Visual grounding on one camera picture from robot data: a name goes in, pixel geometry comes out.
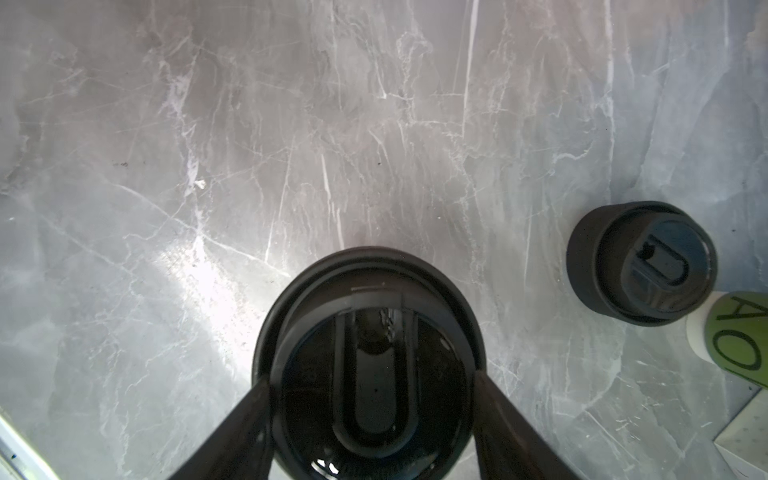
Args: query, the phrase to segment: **green container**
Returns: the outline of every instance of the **green container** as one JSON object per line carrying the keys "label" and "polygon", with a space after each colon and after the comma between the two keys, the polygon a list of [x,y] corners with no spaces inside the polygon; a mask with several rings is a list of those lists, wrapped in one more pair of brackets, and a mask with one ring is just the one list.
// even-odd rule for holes
{"label": "green container", "polygon": [[768,388],[768,293],[712,293],[687,331],[698,356]]}

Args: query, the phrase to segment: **gray marble tile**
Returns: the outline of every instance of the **gray marble tile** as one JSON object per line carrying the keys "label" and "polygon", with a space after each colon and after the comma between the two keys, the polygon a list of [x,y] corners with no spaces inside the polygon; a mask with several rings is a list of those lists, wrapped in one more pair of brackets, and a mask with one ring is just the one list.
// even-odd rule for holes
{"label": "gray marble tile", "polygon": [[459,286],[584,478],[730,478],[754,392],[591,313],[564,251],[665,200],[768,288],[766,139],[765,0],[1,0],[0,406],[63,479],[166,478],[292,276],[375,244]]}

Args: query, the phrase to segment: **black cap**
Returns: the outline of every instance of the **black cap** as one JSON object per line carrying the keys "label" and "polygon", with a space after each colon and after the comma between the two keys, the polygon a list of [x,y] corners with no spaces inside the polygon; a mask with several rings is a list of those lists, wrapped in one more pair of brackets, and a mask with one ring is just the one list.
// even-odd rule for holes
{"label": "black cap", "polygon": [[590,309],[660,326],[707,298],[717,255],[709,236],[682,210],[633,202],[585,215],[568,241],[566,267],[576,295]]}

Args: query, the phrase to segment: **marble floor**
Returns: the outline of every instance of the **marble floor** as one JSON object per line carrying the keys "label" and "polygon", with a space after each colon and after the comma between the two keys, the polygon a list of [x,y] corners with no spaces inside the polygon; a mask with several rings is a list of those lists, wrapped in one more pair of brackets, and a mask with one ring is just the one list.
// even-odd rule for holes
{"label": "marble floor", "polygon": [[583,478],[733,478],[756,389],[587,310],[564,252],[665,200],[765,290],[767,145],[767,0],[0,0],[0,408],[63,480],[165,479],[291,278],[383,245]]}

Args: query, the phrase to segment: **black lid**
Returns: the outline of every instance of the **black lid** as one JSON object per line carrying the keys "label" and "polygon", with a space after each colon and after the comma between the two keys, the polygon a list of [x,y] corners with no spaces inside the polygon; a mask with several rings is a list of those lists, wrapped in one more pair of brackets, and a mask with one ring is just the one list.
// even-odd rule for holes
{"label": "black lid", "polygon": [[712,240],[682,210],[661,202],[600,207],[568,241],[568,277],[604,315],[659,326],[695,310],[712,291]]}
{"label": "black lid", "polygon": [[472,311],[436,270],[395,250],[320,263],[262,331],[279,330],[276,457],[294,478],[442,477],[468,441],[472,377],[485,366]]}

